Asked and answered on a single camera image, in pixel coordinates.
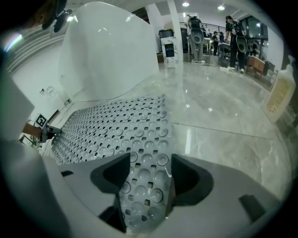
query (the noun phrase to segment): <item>window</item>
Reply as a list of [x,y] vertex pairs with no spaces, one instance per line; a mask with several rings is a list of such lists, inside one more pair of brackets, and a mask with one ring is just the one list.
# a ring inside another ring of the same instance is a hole
[[262,27],[262,37],[268,38],[268,27],[265,24],[262,24],[261,27]]
[[249,27],[249,37],[261,37],[261,25],[262,23],[254,18],[254,17],[249,17],[248,20],[248,27]]

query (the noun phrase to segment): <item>marble floor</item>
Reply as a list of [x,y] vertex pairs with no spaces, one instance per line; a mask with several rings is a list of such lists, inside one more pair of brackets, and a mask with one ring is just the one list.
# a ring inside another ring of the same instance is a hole
[[[241,170],[285,198],[291,186],[290,158],[277,126],[261,109],[269,92],[258,83],[217,66],[162,64],[158,73],[119,99],[146,94],[167,96],[173,153]],[[52,125],[60,127],[72,112],[101,103],[105,101],[71,104]],[[44,145],[46,153],[49,148]]]

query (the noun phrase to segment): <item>bottle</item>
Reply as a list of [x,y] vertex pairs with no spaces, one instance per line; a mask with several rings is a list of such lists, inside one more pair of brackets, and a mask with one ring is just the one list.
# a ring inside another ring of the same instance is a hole
[[289,55],[289,60],[286,69],[278,72],[270,96],[263,106],[263,111],[271,122],[276,122],[283,114],[296,88],[292,66],[295,59]]

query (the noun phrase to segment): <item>white plastic housing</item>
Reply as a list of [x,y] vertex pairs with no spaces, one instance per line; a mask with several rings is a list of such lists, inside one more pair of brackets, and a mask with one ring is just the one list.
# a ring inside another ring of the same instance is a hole
[[121,8],[91,2],[69,24],[60,82],[73,102],[119,97],[158,71],[152,26]]

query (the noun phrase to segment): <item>pants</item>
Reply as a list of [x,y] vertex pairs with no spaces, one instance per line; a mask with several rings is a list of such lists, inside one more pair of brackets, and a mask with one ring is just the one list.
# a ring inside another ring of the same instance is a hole
[[190,38],[190,47],[192,55],[194,56],[195,61],[202,61],[203,60],[203,44],[196,44],[191,35],[189,35]]
[[217,49],[218,49],[218,45],[214,44],[213,46],[214,46],[214,52],[213,52],[213,55],[216,55],[216,53],[217,53]]
[[236,38],[234,38],[233,41],[231,41],[231,51],[230,51],[230,53],[231,53],[231,59],[230,59],[230,67],[235,68],[237,52],[238,52],[238,63],[239,63],[239,67],[240,67],[240,69],[244,69],[245,54],[242,53],[242,52],[238,49],[238,45],[237,45],[237,42],[236,42]]

